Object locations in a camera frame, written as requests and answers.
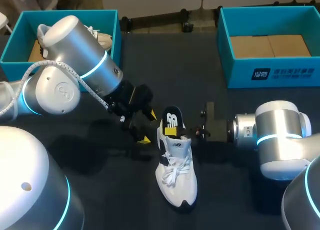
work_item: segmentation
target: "blue box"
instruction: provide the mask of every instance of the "blue box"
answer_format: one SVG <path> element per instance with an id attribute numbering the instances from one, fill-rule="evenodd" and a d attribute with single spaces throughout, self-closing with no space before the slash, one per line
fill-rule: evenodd
<path id="1" fill-rule="evenodd" d="M 311 56 L 235 57 L 230 37 L 272 35 L 302 35 Z M 228 88 L 320 86 L 320 15 L 313 6 L 222 8 L 217 44 Z"/>
<path id="2" fill-rule="evenodd" d="M 38 25 L 52 26 L 60 19 L 74 15 L 86 26 L 112 36 L 111 58 L 119 66 L 121 30 L 116 10 L 89 11 L 25 11 L 22 12 L 0 58 L 1 67 L 9 81 L 20 80 L 33 62 L 28 62 L 37 39 Z"/>

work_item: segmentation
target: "yellow tag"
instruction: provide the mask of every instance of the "yellow tag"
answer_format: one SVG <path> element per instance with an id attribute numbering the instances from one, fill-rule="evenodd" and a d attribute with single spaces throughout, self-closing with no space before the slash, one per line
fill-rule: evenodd
<path id="1" fill-rule="evenodd" d="M 155 115 L 155 113 L 154 113 L 153 110 L 151 110 L 151 114 L 152 114 L 152 116 L 154 117 L 154 119 L 156 120 L 157 118 L 156 118 L 156 115 Z"/>
<path id="2" fill-rule="evenodd" d="M 166 127 L 164 129 L 164 134 L 166 136 L 177 136 L 177 128 L 176 127 Z"/>
<path id="3" fill-rule="evenodd" d="M 146 137 L 144 136 L 144 139 L 141 140 L 141 141 L 138 141 L 138 143 L 141 143 L 141 144 L 148 144 L 148 143 L 151 143 L 151 141 Z"/>

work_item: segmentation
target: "shoe lace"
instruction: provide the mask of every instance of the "shoe lace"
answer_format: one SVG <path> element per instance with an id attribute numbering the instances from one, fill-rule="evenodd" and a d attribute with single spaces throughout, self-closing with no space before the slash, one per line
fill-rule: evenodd
<path id="1" fill-rule="evenodd" d="M 177 177 L 180 174 L 187 174 L 190 170 L 190 150 L 188 151 L 187 156 L 183 161 L 180 161 L 179 158 L 172 157 L 169 152 L 165 152 L 164 156 L 168 159 L 169 166 L 166 168 L 162 181 L 168 185 L 172 186 L 176 183 Z"/>
<path id="2" fill-rule="evenodd" d="M 98 31 L 99 30 L 94 30 L 92 26 L 88 27 L 88 26 L 85 26 L 88 31 L 97 39 L 98 38 Z"/>

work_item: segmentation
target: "white sneaker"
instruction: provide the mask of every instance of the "white sneaker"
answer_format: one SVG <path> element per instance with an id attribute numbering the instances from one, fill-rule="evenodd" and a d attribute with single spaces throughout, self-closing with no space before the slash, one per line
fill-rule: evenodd
<path id="1" fill-rule="evenodd" d="M 191 139 L 183 134 L 184 129 L 180 109 L 176 106 L 167 107 L 157 129 L 160 163 L 155 177 L 169 203 L 188 209 L 196 200 L 198 186 Z"/>
<path id="2" fill-rule="evenodd" d="M 85 26 L 88 31 L 98 40 L 99 44 L 106 50 L 112 47 L 112 36 L 104 33 L 98 33 L 99 30 L 94 30 L 92 26 Z"/>

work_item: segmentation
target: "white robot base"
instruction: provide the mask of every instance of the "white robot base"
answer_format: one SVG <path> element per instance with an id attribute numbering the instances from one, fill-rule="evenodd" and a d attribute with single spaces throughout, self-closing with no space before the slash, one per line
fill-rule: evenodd
<path id="1" fill-rule="evenodd" d="M 83 229 L 80 199 L 30 133 L 0 127 L 0 183 L 0 230 Z"/>

